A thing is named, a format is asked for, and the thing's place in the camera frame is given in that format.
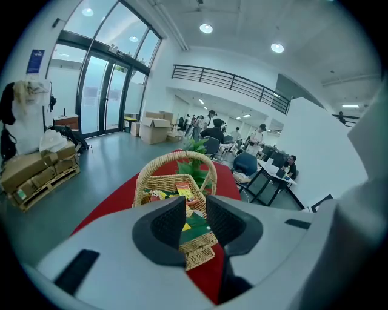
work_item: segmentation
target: white ceiling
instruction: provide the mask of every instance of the white ceiling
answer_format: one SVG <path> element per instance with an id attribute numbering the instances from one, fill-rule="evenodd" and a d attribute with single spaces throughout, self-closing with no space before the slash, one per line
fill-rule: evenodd
<path id="1" fill-rule="evenodd" d="M 297 66 L 321 83 L 325 99 L 336 111 L 348 101 L 368 104 L 380 87 L 380 60 L 374 47 L 336 1 L 159 2 L 189 47 L 246 54 L 280 70 L 282 66 Z M 201 33 L 202 23 L 212 25 L 213 33 Z M 284 53 L 271 51 L 274 42 L 283 44 Z"/>
<path id="2" fill-rule="evenodd" d="M 214 110 L 216 113 L 228 115 L 231 118 L 236 119 L 236 117 L 241 117 L 240 121 L 245 122 L 249 125 L 258 127 L 261 123 L 267 118 L 267 115 L 260 113 L 259 111 L 251 110 L 247 108 L 245 105 L 238 104 L 233 101 L 225 100 L 220 97 L 211 96 L 208 94 L 202 94 L 196 91 L 190 90 L 182 90 L 172 88 L 175 94 L 188 102 L 189 104 L 196 105 L 197 107 L 207 107 L 209 110 Z M 200 99 L 202 99 L 205 103 L 203 106 L 200 103 Z M 243 115 L 250 114 L 251 117 L 244 118 Z M 278 122 L 277 120 L 272 119 L 271 125 L 269 129 L 271 130 L 282 130 L 283 124 Z"/>

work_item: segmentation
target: black backpack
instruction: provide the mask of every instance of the black backpack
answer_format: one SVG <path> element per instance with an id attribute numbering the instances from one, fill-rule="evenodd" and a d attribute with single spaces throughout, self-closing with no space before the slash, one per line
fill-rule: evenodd
<path id="1" fill-rule="evenodd" d="M 3 159 L 3 163 L 7 160 L 10 160 L 13 156 L 16 155 L 16 143 L 18 141 L 14 136 L 10 134 L 8 129 L 6 129 L 5 124 L 1 131 L 1 158 Z"/>

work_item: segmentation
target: snack package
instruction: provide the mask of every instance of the snack package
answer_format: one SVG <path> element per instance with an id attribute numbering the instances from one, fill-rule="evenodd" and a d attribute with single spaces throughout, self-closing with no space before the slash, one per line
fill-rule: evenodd
<path id="1" fill-rule="evenodd" d="M 192 191 L 190 190 L 190 186 L 187 182 L 176 182 L 175 186 L 179 192 L 179 195 L 185 196 L 186 205 L 193 205 L 198 201 L 198 199 L 195 199 Z"/>
<path id="2" fill-rule="evenodd" d="M 179 197 L 179 192 L 177 192 L 177 191 L 144 190 L 143 193 L 147 197 L 149 197 L 148 202 L 168 199 L 168 198 L 172 198 L 172 197 Z"/>

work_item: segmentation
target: red cloth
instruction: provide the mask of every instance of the red cloth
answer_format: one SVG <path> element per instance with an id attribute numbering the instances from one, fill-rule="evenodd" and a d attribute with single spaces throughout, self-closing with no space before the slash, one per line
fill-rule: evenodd
<path id="1" fill-rule="evenodd" d="M 235 180 L 227 166 L 214 163 L 217 170 L 216 194 L 241 200 Z M 178 169 L 176 162 L 170 162 L 159 168 L 154 175 L 162 176 L 175 174 Z M 138 174 L 121 185 L 114 193 L 100 203 L 73 231 L 73 234 L 98 219 L 110 213 L 129 209 L 135 197 L 136 180 Z M 205 264 L 187 271 L 187 275 L 196 286 L 216 305 L 218 304 L 218 294 L 221 286 L 222 267 L 224 264 L 224 251 L 219 244 L 212 247 L 215 257 Z"/>

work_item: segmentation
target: man in white shirt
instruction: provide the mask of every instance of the man in white shirt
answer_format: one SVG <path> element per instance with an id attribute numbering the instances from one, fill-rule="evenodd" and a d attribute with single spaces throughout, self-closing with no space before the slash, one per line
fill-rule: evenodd
<path id="1" fill-rule="evenodd" d="M 256 134 L 252 134 L 250 136 L 247 153 L 252 154 L 253 156 L 257 155 L 260 149 L 260 144 L 263 142 L 263 131 L 267 131 L 267 126 L 265 124 L 261 124 Z"/>
<path id="2" fill-rule="evenodd" d="M 212 118 L 214 117 L 215 114 L 216 113 L 214 112 L 214 110 L 210 110 L 208 115 L 204 117 L 203 122 L 202 122 L 202 127 L 201 127 L 202 130 L 207 129 L 207 127 L 211 127 L 210 123 L 211 123 Z"/>
<path id="3" fill-rule="evenodd" d="M 199 141 L 199 134 L 207 129 L 216 113 L 213 110 L 210 110 L 207 116 L 198 117 L 196 124 L 194 124 L 193 130 L 193 139 L 195 142 Z"/>
<path id="4" fill-rule="evenodd" d="M 230 135 L 232 136 L 233 138 L 233 142 L 236 141 L 237 139 L 240 139 L 241 138 L 241 135 L 240 133 L 238 132 L 240 130 L 240 127 L 236 127 L 236 130 L 235 131 L 232 131 L 230 133 Z"/>

